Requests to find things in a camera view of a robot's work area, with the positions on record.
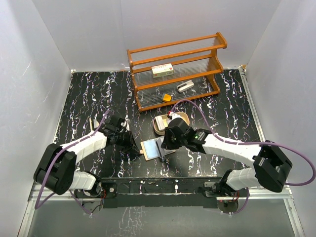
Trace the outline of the cream leather card holder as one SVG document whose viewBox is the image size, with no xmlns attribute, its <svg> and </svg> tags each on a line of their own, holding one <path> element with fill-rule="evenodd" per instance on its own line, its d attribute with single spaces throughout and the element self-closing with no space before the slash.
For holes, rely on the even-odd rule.
<svg viewBox="0 0 316 237">
<path fill-rule="evenodd" d="M 154 160 L 156 158 L 160 159 L 159 151 L 164 149 L 164 148 L 161 148 L 162 142 L 163 142 L 163 137 L 158 137 L 158 138 L 150 139 L 150 140 L 143 141 L 140 143 L 142 152 L 146 161 Z M 166 153 L 165 156 L 172 154 L 174 152 L 176 152 L 176 150 L 165 149 L 165 153 Z"/>
</svg>

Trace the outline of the stack of cards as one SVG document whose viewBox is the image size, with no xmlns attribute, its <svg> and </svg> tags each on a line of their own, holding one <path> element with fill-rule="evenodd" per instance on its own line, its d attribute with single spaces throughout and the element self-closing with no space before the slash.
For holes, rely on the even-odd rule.
<svg viewBox="0 0 316 237">
<path fill-rule="evenodd" d="M 156 124 L 158 127 L 158 131 L 164 131 L 168 124 L 170 123 L 170 118 L 168 116 L 162 115 L 156 117 Z"/>
</svg>

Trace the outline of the beige oval tray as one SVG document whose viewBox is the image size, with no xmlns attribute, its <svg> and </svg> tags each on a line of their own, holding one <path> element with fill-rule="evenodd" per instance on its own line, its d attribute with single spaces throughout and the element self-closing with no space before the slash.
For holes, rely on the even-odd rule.
<svg viewBox="0 0 316 237">
<path fill-rule="evenodd" d="M 190 124 L 189 117 L 184 112 L 169 112 L 165 115 L 156 116 L 153 119 L 154 131 L 157 135 L 163 136 L 165 134 L 165 129 L 168 127 L 169 123 L 176 118 L 181 118 L 185 121 L 187 125 Z"/>
</svg>

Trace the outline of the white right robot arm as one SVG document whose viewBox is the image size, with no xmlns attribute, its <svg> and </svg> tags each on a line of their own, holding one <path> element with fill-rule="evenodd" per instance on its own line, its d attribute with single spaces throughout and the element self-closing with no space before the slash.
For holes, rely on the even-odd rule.
<svg viewBox="0 0 316 237">
<path fill-rule="evenodd" d="M 175 118 L 165 128 L 161 147 L 176 150 L 182 146 L 192 152 L 222 156 L 247 166 L 241 170 L 229 169 L 219 182 L 203 187 L 214 194 L 231 196 L 241 189 L 256 186 L 280 193 L 292 168 L 292 162 L 274 143 L 248 145 L 206 129 L 195 130 L 182 118 Z"/>
</svg>

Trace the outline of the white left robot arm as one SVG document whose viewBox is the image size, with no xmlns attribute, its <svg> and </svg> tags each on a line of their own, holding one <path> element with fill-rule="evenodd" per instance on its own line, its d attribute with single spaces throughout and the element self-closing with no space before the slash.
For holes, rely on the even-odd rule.
<svg viewBox="0 0 316 237">
<path fill-rule="evenodd" d="M 70 190 L 85 190 L 91 197 L 101 194 L 97 176 L 88 171 L 77 171 L 76 165 L 87 156 L 108 146 L 117 146 L 124 154 L 140 154 L 129 120 L 112 115 L 87 135 L 70 143 L 48 145 L 34 172 L 36 183 L 62 195 Z"/>
</svg>

